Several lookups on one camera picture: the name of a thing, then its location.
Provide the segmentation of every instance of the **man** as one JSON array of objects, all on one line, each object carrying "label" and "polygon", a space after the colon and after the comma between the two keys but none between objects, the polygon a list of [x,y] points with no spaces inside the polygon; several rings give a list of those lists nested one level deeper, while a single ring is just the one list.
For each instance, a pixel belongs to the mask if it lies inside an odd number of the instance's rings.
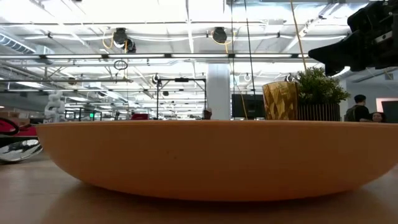
[{"label": "man", "polygon": [[206,108],[203,111],[203,119],[211,119],[211,115],[212,115],[211,108]]},{"label": "man", "polygon": [[366,105],[366,96],[356,95],[354,97],[355,105],[348,109],[345,121],[351,122],[370,122],[370,114]]}]

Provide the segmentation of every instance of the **orange bowl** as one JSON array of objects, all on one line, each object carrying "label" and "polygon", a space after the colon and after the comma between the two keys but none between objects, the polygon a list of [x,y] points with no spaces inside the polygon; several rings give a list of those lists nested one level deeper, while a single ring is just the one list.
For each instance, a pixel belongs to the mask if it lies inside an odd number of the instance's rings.
[{"label": "orange bowl", "polygon": [[395,166],[396,124],[109,121],[43,124],[39,140],[89,184],[161,198],[270,201],[357,189]]}]

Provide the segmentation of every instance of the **potted plant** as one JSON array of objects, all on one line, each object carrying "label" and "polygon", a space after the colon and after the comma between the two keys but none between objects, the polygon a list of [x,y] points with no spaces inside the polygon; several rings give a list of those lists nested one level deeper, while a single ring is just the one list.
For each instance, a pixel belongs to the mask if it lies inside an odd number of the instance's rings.
[{"label": "potted plant", "polygon": [[349,97],[339,79],[325,76],[323,68],[311,67],[295,76],[298,88],[298,119],[339,121],[339,103]]}]

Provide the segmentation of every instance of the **green plant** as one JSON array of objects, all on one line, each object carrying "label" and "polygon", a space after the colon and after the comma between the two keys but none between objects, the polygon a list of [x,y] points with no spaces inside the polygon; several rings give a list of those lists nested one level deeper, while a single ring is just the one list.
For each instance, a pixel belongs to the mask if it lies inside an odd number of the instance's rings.
[{"label": "green plant", "polygon": [[297,73],[298,102],[301,105],[340,103],[349,93],[340,86],[339,79],[325,76],[323,68],[310,67]]}]

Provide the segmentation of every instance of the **pole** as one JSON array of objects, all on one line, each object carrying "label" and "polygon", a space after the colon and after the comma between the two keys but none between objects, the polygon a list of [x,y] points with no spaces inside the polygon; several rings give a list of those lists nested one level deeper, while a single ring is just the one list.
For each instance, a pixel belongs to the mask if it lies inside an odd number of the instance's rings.
[{"label": "pole", "polygon": [[156,119],[159,119],[159,81],[156,83]]},{"label": "pole", "polygon": [[206,109],[206,100],[207,100],[207,82],[205,82],[205,109]]}]

